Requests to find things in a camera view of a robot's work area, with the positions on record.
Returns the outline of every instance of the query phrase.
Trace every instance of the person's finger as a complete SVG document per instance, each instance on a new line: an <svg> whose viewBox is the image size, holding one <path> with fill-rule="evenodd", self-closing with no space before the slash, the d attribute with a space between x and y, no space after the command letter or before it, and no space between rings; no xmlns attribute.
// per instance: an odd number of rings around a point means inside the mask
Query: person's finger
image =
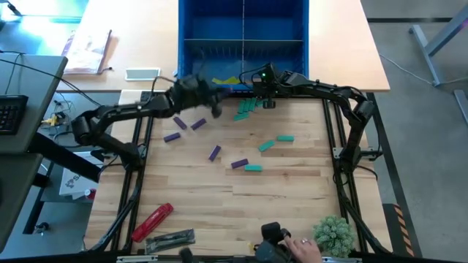
<svg viewBox="0 0 468 263"><path fill-rule="evenodd" d="M291 250L291 252L295 255L299 253L299 249L295 246L294 241L291 239L291 237L284 237L284 241L286 242L287 247Z"/></svg>

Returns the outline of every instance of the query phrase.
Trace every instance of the metal table leg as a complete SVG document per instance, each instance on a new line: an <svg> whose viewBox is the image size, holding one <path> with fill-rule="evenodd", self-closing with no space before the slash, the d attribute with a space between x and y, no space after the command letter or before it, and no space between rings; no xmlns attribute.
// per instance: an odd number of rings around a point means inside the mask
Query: metal table leg
<svg viewBox="0 0 468 263"><path fill-rule="evenodd" d="M438 86L442 84L442 77L432 57L447 44L463 27L468 25L468 5L466 5L430 42L427 41L423 30L419 25L413 25L409 32L415 35L419 48L423 53L426 63L431 70L434 81L432 84Z"/></svg>
<svg viewBox="0 0 468 263"><path fill-rule="evenodd" d="M465 93L462 90L456 90L453 92L455 94L455 99L458 102L458 105L461 110L461 114L465 118L465 121L468 124L468 99Z"/></svg>
<svg viewBox="0 0 468 263"><path fill-rule="evenodd" d="M52 162L69 169L89 180L99 182L100 168L77 156L66 148L54 143L46 136L36 133L29 146L29 152L40 153Z"/></svg>

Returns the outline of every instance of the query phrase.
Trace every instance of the blue bin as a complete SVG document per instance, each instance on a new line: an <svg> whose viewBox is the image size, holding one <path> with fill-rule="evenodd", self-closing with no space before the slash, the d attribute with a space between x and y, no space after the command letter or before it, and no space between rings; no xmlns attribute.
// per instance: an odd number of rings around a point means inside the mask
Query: blue bin
<svg viewBox="0 0 468 263"><path fill-rule="evenodd" d="M308 32L308 0L179 0L179 77L226 80L270 61L307 76Z"/></svg>

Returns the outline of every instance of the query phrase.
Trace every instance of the teal block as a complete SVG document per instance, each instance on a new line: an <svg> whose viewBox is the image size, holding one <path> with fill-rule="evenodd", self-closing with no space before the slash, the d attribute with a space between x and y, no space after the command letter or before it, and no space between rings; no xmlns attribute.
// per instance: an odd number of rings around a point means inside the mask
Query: teal block
<svg viewBox="0 0 468 263"><path fill-rule="evenodd" d="M267 141L267 142L263 143L262 145L260 145L258 150L263 152L263 151L266 151L267 149L273 147L273 145L275 145L274 141Z"/></svg>
<svg viewBox="0 0 468 263"><path fill-rule="evenodd" d="M256 105L256 104L257 104L257 98L252 98L252 99L250 100L250 108L249 108L249 110L250 110L250 111L254 111L254 110L255 110L255 105Z"/></svg>
<svg viewBox="0 0 468 263"><path fill-rule="evenodd" d="M261 165L258 165L258 164L247 164L245 166L245 171L246 172L262 172L263 168Z"/></svg>
<svg viewBox="0 0 468 263"><path fill-rule="evenodd" d="M234 121L240 121L249 117L249 113L242 113L234 116Z"/></svg>
<svg viewBox="0 0 468 263"><path fill-rule="evenodd" d="M237 110L237 113L241 114L244 112L244 104L246 102L244 100L241 100L241 103L239 104L239 109Z"/></svg>
<svg viewBox="0 0 468 263"><path fill-rule="evenodd" d="M246 99L245 103L244 103L244 112L248 112L250 109L250 99Z"/></svg>
<svg viewBox="0 0 468 263"><path fill-rule="evenodd" d="M278 135L276 140L278 142L294 142L294 135Z"/></svg>

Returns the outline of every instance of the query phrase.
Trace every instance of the black keyboard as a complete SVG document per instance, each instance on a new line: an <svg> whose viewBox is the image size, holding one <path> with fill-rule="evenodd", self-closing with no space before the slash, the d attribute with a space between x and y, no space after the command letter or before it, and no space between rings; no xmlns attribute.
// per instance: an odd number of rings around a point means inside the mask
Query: black keyboard
<svg viewBox="0 0 468 263"><path fill-rule="evenodd" d="M27 102L24 95L0 95L0 135L16 134Z"/></svg>

